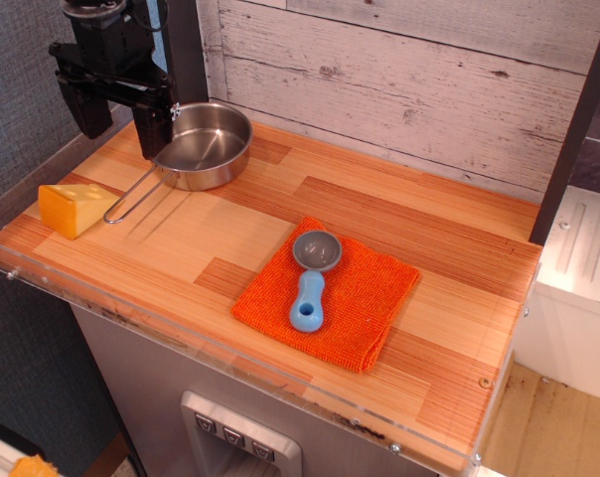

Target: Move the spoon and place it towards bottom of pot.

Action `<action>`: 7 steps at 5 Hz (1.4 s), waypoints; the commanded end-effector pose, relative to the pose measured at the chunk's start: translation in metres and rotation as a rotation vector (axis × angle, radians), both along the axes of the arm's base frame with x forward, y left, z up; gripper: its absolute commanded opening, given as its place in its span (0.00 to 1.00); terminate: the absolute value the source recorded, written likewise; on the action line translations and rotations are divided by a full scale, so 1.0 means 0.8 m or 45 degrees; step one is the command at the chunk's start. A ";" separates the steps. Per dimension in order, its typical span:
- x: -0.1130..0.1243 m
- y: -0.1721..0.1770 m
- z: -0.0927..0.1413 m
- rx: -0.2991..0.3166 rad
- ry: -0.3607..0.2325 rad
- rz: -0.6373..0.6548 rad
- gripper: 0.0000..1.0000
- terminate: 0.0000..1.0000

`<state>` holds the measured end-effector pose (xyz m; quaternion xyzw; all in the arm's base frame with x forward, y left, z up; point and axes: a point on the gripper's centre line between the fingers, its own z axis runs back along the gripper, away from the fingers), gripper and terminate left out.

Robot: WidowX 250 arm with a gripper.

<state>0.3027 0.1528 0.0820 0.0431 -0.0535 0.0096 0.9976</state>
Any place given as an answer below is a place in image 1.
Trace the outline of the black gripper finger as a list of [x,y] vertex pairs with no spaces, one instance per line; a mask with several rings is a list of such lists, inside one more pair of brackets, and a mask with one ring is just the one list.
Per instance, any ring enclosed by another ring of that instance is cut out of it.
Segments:
[[173,104],[137,102],[132,113],[142,155],[153,159],[173,140]]
[[80,132],[86,137],[95,139],[113,124],[105,98],[64,77],[58,77],[58,84]]

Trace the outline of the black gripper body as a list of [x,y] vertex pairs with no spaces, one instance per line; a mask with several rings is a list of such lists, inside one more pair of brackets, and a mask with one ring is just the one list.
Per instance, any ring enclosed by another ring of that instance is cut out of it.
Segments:
[[151,20],[146,5],[63,5],[75,40],[53,42],[49,53],[58,64],[56,77],[92,90],[98,96],[134,107],[137,102],[174,103],[174,81],[153,60],[154,36],[165,28]]

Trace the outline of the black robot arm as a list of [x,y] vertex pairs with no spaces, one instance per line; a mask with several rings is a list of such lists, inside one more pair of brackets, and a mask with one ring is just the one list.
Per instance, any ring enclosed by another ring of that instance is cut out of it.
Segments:
[[171,141],[177,105],[174,81],[153,60],[154,34],[145,1],[63,1],[75,35],[53,42],[56,78],[79,130],[90,139],[112,124],[109,105],[131,109],[143,157]]

